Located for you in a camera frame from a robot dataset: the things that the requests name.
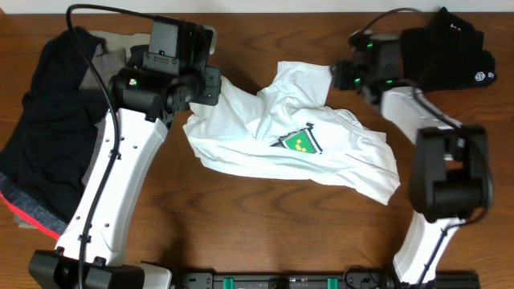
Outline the white t-shirt with green logo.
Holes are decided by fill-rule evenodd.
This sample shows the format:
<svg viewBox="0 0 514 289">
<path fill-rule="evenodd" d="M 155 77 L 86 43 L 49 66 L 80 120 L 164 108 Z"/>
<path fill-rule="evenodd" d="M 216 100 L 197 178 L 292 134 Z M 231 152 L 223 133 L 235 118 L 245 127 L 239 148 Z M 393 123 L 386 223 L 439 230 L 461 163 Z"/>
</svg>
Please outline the white t-shirt with green logo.
<svg viewBox="0 0 514 289">
<path fill-rule="evenodd" d="M 327 106 L 331 80 L 328 67 L 301 62 L 278 63 L 254 95 L 222 78 L 217 105 L 191 104 L 186 138 L 209 169 L 345 186 L 385 205 L 400 186 L 386 134 Z"/>
</svg>

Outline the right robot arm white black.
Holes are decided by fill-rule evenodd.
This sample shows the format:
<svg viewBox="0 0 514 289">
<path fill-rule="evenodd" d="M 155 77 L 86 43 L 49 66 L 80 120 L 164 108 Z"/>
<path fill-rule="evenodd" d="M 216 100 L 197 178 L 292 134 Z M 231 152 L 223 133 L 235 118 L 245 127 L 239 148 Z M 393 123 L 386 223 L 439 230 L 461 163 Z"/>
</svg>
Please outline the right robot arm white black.
<svg viewBox="0 0 514 289">
<path fill-rule="evenodd" d="M 345 286 L 478 288 L 477 273 L 436 267 L 456 231 L 481 221 L 492 204 L 485 129 L 452 120 L 403 77 L 399 37 L 365 28 L 349 37 L 349 45 L 353 57 L 331 67 L 333 86 L 363 93 L 414 145 L 408 185 L 414 215 L 391 271 L 349 272 Z"/>
</svg>

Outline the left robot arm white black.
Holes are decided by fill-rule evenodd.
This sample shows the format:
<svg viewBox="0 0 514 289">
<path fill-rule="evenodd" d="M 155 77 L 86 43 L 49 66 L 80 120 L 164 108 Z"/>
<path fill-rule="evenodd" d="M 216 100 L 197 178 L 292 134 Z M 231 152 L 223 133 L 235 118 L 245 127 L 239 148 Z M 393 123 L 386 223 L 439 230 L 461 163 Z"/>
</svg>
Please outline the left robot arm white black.
<svg viewBox="0 0 514 289">
<path fill-rule="evenodd" d="M 145 175 L 175 113 L 214 106 L 221 71 L 205 66 L 177 74 L 126 67 L 112 77 L 116 112 L 106 125 L 87 188 L 54 250 L 37 250 L 29 273 L 42 288 L 171 288 L 171 270 L 125 264 L 129 225 Z"/>
</svg>

